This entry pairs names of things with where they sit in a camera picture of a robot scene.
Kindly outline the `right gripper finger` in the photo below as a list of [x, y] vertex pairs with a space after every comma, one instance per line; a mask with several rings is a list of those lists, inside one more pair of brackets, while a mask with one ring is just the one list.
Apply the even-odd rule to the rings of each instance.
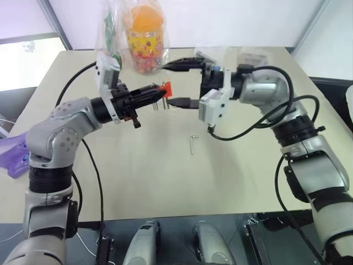
[[188, 72], [191, 69], [203, 69], [206, 61], [200, 57], [186, 57], [166, 63], [161, 69], [174, 72]]
[[199, 100], [188, 97], [177, 97], [167, 100], [168, 104], [182, 109], [198, 109]]

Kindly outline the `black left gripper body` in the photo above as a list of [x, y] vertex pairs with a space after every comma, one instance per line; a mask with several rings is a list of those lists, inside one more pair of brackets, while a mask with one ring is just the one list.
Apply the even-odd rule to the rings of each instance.
[[132, 120], [135, 129], [141, 127], [138, 121], [135, 107], [133, 106], [132, 95], [124, 83], [119, 83], [112, 91], [112, 104], [119, 120]]

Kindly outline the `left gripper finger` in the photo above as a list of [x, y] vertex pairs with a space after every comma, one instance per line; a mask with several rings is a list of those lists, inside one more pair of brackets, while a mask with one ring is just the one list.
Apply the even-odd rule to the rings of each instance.
[[159, 101], [163, 96], [163, 94], [141, 94], [133, 96], [132, 99], [134, 105], [150, 105]]
[[162, 97], [165, 95], [165, 90], [159, 85], [151, 84], [141, 87], [131, 92], [133, 97]]

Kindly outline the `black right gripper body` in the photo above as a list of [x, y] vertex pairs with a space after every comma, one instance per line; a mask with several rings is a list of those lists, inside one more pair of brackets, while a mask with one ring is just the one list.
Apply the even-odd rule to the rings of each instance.
[[203, 97], [210, 90], [223, 87], [224, 72], [214, 68], [210, 62], [204, 63], [200, 85], [200, 96]]

